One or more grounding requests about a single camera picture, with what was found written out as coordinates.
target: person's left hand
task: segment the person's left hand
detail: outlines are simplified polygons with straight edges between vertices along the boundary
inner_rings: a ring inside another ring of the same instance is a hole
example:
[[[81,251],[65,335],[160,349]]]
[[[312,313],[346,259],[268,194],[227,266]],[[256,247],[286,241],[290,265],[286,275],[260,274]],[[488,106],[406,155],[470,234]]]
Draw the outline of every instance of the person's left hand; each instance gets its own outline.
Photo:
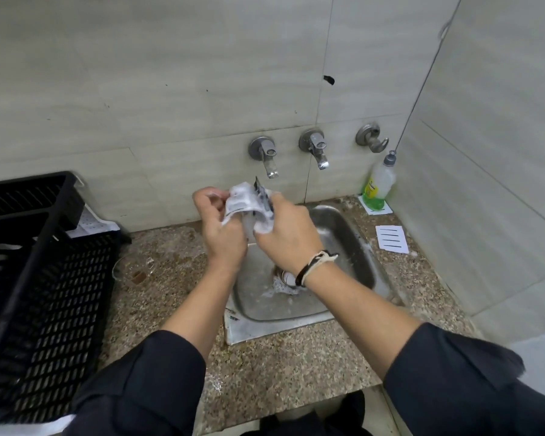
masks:
[[[222,226],[228,191],[206,187],[193,194],[194,204],[202,218],[202,235],[208,252],[208,264],[222,271],[238,272],[246,255],[247,239],[240,214]]]

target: black dish rack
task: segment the black dish rack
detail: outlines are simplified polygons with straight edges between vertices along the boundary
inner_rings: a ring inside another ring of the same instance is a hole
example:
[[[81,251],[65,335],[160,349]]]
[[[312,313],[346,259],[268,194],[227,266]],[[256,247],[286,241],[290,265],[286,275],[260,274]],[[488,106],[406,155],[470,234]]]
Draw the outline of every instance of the black dish rack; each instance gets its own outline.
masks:
[[[119,231],[71,239],[84,206],[70,172],[0,182],[0,423],[68,414],[96,370]]]

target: dark sleeve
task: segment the dark sleeve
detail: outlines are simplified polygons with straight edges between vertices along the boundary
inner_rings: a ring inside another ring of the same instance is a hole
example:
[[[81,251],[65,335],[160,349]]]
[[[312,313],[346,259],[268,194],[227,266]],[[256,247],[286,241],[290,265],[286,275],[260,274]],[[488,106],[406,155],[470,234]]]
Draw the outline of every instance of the dark sleeve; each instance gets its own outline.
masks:
[[[152,333],[73,398],[67,436],[191,435],[206,364],[188,341]]]
[[[545,435],[545,396],[517,378],[513,351],[421,325],[384,387],[414,436]]]

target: wall-mounted tap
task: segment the wall-mounted tap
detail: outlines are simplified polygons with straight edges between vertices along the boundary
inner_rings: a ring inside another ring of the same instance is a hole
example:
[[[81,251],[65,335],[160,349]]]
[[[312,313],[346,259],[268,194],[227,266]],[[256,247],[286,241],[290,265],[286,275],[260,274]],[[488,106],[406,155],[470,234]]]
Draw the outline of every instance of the wall-mounted tap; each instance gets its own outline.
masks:
[[[278,171],[274,162],[276,156],[276,147],[274,141],[268,136],[259,136],[248,146],[248,154],[254,160],[261,160],[264,168],[267,170],[267,177],[274,179],[278,177]]]
[[[305,131],[299,138],[299,148],[313,155],[320,170],[329,167],[329,161],[325,157],[325,147],[327,147],[325,134],[318,128]]]
[[[357,145],[369,147],[373,153],[381,153],[388,146],[389,138],[379,140],[379,125],[375,122],[366,124],[355,135]]]

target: floor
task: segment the floor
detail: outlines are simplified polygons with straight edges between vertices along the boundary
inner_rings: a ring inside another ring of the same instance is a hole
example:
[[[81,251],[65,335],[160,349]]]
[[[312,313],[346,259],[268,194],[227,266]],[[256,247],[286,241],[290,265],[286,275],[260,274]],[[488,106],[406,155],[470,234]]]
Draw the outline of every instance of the floor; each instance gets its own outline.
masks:
[[[363,421],[363,428],[368,430],[373,436],[411,436],[409,432],[407,432],[407,429],[402,428],[401,432],[398,429],[392,416],[392,411],[390,411],[388,400],[380,385],[366,388],[363,392],[365,395],[365,419]],[[341,403],[341,399],[342,396],[338,396],[337,398],[305,405],[298,409],[287,410],[278,413],[277,417],[281,421],[296,419],[315,410],[321,418],[325,418],[337,410]],[[239,436],[246,431],[258,429],[259,421],[256,420],[237,425],[236,427],[227,428],[223,431],[211,433],[209,436]]]

